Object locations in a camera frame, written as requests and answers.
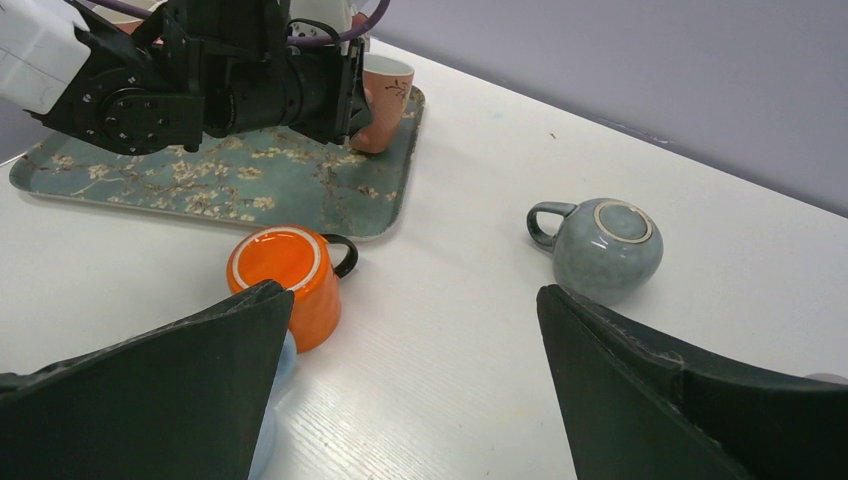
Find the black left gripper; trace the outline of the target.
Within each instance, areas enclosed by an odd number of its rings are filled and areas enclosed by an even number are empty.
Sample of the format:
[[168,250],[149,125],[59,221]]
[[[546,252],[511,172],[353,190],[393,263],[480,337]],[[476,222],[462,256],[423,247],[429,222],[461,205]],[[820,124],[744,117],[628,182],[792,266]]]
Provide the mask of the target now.
[[168,1],[158,41],[177,94],[158,104],[161,141],[284,126],[341,144],[373,121],[367,19],[353,1]]

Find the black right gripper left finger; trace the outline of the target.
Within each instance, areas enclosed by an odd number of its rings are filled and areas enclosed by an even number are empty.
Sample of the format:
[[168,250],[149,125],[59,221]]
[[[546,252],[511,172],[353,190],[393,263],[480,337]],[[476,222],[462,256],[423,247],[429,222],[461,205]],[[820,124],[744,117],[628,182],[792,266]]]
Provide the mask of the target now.
[[245,479],[294,295],[263,281],[129,340],[1,377],[5,479]]

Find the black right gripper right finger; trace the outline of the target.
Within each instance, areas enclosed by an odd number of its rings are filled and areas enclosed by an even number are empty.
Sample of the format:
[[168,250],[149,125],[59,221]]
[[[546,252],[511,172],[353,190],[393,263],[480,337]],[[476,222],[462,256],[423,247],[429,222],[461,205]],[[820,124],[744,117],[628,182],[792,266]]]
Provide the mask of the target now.
[[580,479],[843,479],[847,388],[742,363],[558,285],[537,317]]

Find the light blue ribbed mug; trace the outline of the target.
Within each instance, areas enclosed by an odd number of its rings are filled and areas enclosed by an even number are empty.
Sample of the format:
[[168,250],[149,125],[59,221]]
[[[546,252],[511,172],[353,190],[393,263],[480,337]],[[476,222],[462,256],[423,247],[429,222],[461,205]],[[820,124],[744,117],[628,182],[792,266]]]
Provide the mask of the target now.
[[271,392],[265,408],[264,416],[257,442],[254,448],[253,459],[248,475],[249,480],[260,479],[272,456],[277,436],[277,418],[275,408],[283,395],[284,387],[290,378],[297,362],[297,345],[291,331],[286,332],[283,347],[278,359],[275,377]]

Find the orange mug black handle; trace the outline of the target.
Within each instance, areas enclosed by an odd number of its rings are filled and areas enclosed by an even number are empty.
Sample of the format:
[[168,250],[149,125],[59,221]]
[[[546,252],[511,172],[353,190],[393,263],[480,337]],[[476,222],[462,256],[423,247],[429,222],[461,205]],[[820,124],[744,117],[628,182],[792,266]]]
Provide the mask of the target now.
[[231,252],[225,269],[232,293],[274,280],[294,294],[289,321],[297,352],[309,352],[336,330],[342,316],[339,281],[359,260],[348,238],[295,225],[256,231]]

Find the salmon dotted mug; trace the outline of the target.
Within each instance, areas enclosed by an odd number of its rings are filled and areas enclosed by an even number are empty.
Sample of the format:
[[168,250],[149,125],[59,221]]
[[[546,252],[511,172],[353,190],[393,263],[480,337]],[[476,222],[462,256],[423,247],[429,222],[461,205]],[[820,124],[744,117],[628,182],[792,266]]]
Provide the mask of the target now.
[[365,54],[364,86],[373,121],[349,141],[351,148],[379,154],[389,147],[410,98],[414,73],[414,68],[403,61]]

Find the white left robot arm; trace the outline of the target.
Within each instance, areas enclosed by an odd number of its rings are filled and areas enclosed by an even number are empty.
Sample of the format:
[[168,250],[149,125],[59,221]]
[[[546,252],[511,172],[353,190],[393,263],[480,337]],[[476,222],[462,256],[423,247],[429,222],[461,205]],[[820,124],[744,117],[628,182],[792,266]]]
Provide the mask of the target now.
[[77,1],[5,1],[1,96],[121,155],[277,126],[343,144],[374,119],[365,30],[292,23],[285,1],[167,1],[128,33]]

